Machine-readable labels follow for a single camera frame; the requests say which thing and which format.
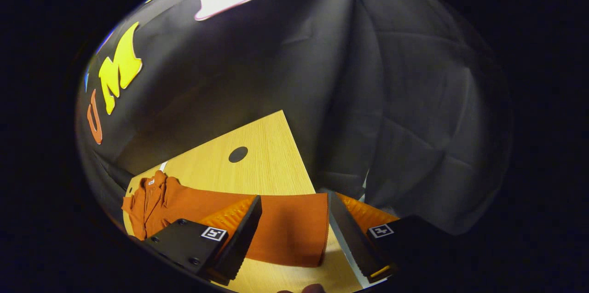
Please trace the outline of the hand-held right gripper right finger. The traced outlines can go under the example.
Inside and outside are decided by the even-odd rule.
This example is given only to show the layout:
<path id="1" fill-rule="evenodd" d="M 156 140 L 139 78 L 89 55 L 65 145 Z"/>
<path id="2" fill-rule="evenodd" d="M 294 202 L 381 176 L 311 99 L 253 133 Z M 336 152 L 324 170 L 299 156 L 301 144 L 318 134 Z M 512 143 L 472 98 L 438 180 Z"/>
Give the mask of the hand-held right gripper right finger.
<path id="1" fill-rule="evenodd" d="M 340 241 L 370 283 L 446 278 L 453 271 L 455 238 L 420 216 L 397 218 L 337 192 L 328 193 L 328 209 Z"/>

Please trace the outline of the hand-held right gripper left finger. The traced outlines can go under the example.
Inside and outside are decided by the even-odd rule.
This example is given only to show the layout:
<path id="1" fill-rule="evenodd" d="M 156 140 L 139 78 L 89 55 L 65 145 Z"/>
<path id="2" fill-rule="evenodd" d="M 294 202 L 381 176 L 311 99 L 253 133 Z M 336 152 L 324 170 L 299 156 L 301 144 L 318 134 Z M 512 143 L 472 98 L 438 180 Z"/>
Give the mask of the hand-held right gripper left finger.
<path id="1" fill-rule="evenodd" d="M 197 222 L 178 219 L 144 240 L 144 247 L 198 280 L 235 280 L 262 216 L 261 196 L 247 197 Z"/>

